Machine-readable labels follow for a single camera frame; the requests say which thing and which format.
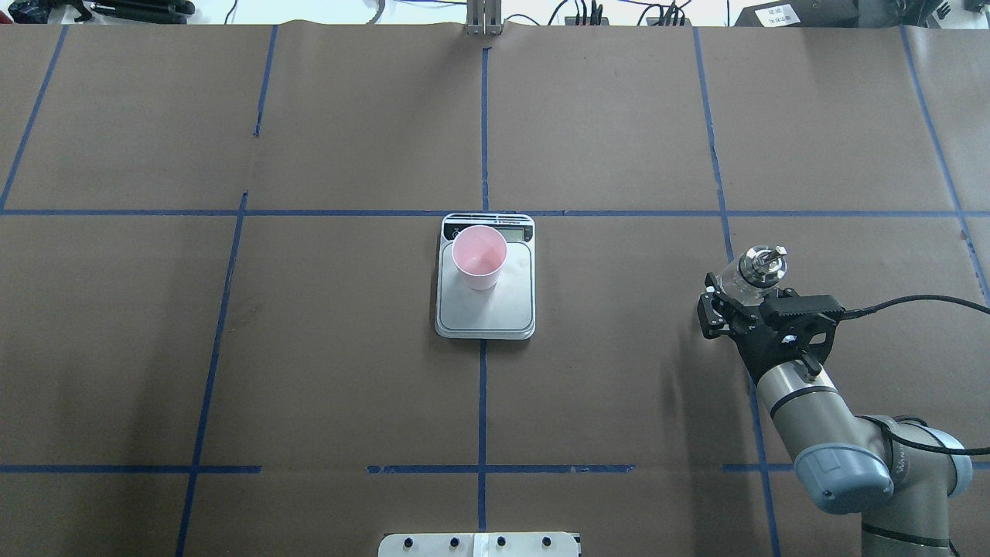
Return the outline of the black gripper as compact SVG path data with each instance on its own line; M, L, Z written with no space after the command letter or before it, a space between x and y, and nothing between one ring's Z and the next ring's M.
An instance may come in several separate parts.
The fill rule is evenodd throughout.
M833 323L812 322L783 330L761 324L743 331L742 304L718 285L717 276L711 272L705 275L697 314L704 338L731 337L754 384L760 383L771 369L788 362L797 362L810 378L821 376L837 330Z

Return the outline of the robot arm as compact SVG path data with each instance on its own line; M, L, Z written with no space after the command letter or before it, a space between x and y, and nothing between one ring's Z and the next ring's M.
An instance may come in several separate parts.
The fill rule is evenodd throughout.
M826 371L838 324L869 314L835 297L736 288L705 276L704 337L728 337L807 496L826 514L857 514L864 556L955 556L950 500L973 478L972 457L913 416L856 415Z

